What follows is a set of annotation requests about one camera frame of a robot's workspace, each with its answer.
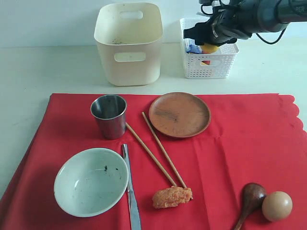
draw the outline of brown spoon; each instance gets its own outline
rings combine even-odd
[[[243,188],[243,207],[239,221],[237,222],[234,230],[240,230],[246,217],[253,211],[262,206],[262,202],[267,195],[264,187],[260,184],[249,183]]]

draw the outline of white table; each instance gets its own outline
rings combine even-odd
[[[184,78],[179,44],[164,44],[161,76],[151,85],[116,87],[103,76],[95,46],[0,49],[0,196],[38,128],[49,96],[67,93],[292,94],[307,122],[307,46],[285,38],[270,46],[240,41],[228,79]]]

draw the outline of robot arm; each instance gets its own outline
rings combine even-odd
[[[278,32],[291,22],[307,21],[307,0],[200,0],[202,6],[213,6],[213,14],[204,23],[184,30],[184,38],[196,45],[221,46],[248,39],[252,34]]]

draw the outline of brown egg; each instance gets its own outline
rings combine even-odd
[[[269,221],[278,221],[290,215],[292,206],[292,199],[287,193],[274,192],[264,198],[262,213]]]

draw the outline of table knife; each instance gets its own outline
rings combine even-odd
[[[129,211],[130,211],[130,223],[131,223],[131,230],[141,230],[141,219],[139,215],[139,209],[136,202],[136,198],[133,191],[132,186],[132,177],[131,177],[131,169],[130,169],[130,160],[129,160],[129,153],[128,153],[128,146],[127,144],[122,145],[123,148],[123,155],[126,165],[128,167],[128,202],[129,202]]]

